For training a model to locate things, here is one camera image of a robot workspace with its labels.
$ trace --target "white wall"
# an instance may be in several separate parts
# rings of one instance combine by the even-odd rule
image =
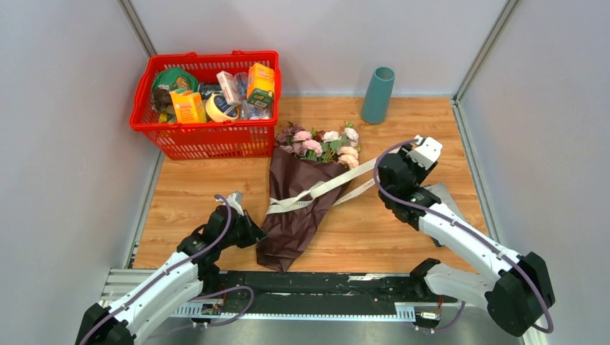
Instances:
[[[609,17],[522,1],[463,103],[502,242],[549,266],[551,345],[608,339]]]
[[[147,58],[115,1],[3,1],[0,32],[0,344],[74,344],[158,152],[128,124]]]
[[[160,54],[277,50],[286,94],[453,94],[504,0],[132,0]]]

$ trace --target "juice box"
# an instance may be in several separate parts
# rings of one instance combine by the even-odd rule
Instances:
[[[272,68],[255,63],[248,70],[248,89],[246,102],[261,109],[273,103],[276,92],[276,74]]]
[[[181,124],[198,124],[206,121],[206,111],[201,94],[192,90],[179,88],[170,91],[176,119]]]

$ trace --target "red basket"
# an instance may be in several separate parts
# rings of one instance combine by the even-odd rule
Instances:
[[[279,55],[274,51],[242,52],[225,55],[156,55],[148,61],[135,94],[135,106],[129,125],[142,132],[172,160],[197,160],[221,157],[268,157],[274,146],[278,123],[282,77]],[[159,72],[180,67],[199,82],[217,82],[216,74],[247,72],[254,63],[262,63],[276,72],[275,98],[269,120],[238,120],[204,124],[160,124],[159,113],[150,106],[150,89]]]

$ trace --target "teal cylinder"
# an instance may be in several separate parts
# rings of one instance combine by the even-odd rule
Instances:
[[[379,67],[370,78],[360,117],[369,124],[380,124],[386,119],[388,105],[394,87],[394,71],[391,68]]]

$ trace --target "brown wrapping paper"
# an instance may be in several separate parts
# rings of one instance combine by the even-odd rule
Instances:
[[[310,189],[318,181],[328,181],[347,171],[337,163],[300,160],[279,147],[271,157],[269,191],[271,198],[283,200]],[[301,256],[316,235],[318,225],[332,204],[343,194],[349,183],[319,196],[311,205],[286,213],[268,214],[263,231],[268,238],[256,247],[256,260],[272,270],[286,272]]]

